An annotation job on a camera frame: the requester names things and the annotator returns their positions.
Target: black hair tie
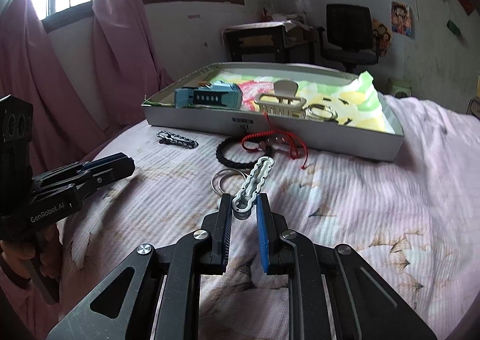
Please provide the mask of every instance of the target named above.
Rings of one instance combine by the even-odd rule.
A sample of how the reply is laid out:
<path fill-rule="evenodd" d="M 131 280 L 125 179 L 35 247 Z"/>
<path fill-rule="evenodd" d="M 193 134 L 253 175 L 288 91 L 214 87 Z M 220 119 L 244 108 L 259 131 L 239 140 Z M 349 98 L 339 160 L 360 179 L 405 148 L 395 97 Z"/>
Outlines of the black hair tie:
<path fill-rule="evenodd" d="M 215 153 L 215 156 L 217 157 L 217 160 L 219 163 L 222 165 L 225 165 L 227 168 L 234 168 L 234 169 L 253 169 L 255 164 L 257 163 L 258 160 L 252 161 L 252 162 L 234 162 L 231 160 L 227 160 L 225 156 L 223 155 L 225 149 L 233 145 L 234 143 L 240 143 L 242 138 L 239 137 L 231 137 L 225 139 L 220 145 L 217 147 L 217 152 Z M 272 156 L 272 147 L 267 145 L 265 148 L 265 154 L 262 157 L 271 157 Z"/>

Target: silver screw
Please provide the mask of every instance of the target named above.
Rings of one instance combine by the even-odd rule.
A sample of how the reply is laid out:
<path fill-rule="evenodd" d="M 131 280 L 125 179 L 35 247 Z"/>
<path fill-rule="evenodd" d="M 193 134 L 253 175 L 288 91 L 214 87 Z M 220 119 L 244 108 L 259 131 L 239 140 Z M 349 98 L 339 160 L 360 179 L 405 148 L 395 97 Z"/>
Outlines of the silver screw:
<path fill-rule="evenodd" d="M 196 230 L 193 234 L 195 239 L 205 239 L 208 237 L 208 232 L 206 230 Z"/>
<path fill-rule="evenodd" d="M 294 232 L 293 230 L 284 230 L 282 232 L 282 237 L 284 239 L 294 239 L 297 237 L 297 233 Z"/>
<path fill-rule="evenodd" d="M 149 254 L 152 250 L 152 246 L 150 244 L 140 244 L 137 246 L 137 253 L 138 254 Z"/>
<path fill-rule="evenodd" d="M 342 244 L 338 246 L 337 251 L 339 254 L 347 256 L 352 253 L 352 248 L 350 248 L 348 245 Z"/>

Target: bed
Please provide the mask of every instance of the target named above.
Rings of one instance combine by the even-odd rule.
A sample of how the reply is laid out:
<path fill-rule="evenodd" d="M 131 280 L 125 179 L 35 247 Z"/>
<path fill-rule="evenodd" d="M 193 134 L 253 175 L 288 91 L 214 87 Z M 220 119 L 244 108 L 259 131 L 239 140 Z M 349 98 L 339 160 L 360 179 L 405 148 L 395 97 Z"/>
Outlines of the bed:
<path fill-rule="evenodd" d="M 350 244 L 442 340 L 480 290 L 480 122 L 429 101 L 387 102 L 405 131 L 394 163 L 311 150 L 301 170 L 276 149 L 263 191 L 314 243 Z M 199 143 L 188 150 L 158 144 L 161 129 L 143 121 L 98 155 L 122 151 L 136 170 L 66 220 L 63 314 L 137 245 L 175 243 L 217 210 L 210 182 L 224 137 L 172 130 Z M 251 157 L 240 146 L 228 156 Z M 199 338 L 287 339 L 286 283 L 262 272 L 255 216 L 235 219 L 226 274 L 202 277 Z"/>

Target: person's arm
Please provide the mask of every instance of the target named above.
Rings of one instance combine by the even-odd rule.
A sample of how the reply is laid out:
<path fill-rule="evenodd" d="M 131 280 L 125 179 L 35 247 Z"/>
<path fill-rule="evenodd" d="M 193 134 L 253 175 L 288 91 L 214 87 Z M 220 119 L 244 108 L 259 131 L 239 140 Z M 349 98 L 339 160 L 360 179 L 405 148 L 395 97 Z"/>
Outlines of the person's arm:
<path fill-rule="evenodd" d="M 62 246 L 58 229 L 52 225 L 44 230 L 47 240 L 45 251 L 40 255 L 44 276 L 57 278 L 62 268 Z M 11 307 L 23 321 L 25 326 L 38 340 L 43 340 L 58 322 L 58 307 L 49 306 L 40 292 L 29 279 L 28 271 L 22 260 L 34 256 L 35 249 L 27 243 L 11 243 L 0 241 L 2 255 L 0 258 L 0 286 Z"/>

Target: office chair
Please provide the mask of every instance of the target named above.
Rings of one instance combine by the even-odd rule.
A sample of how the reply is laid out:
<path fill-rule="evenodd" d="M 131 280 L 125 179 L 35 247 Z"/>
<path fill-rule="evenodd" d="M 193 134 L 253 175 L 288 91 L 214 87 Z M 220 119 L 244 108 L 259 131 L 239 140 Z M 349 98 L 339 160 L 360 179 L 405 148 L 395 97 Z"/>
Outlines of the office chair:
<path fill-rule="evenodd" d="M 376 52 L 368 53 L 374 46 L 370 9 L 343 4 L 327 5 L 327 40 L 342 49 L 326 49 L 323 46 L 323 32 L 319 27 L 320 55 L 328 61 L 341 62 L 347 73 L 353 73 L 357 65 L 375 65 L 380 56 L 380 40 L 376 38 Z"/>

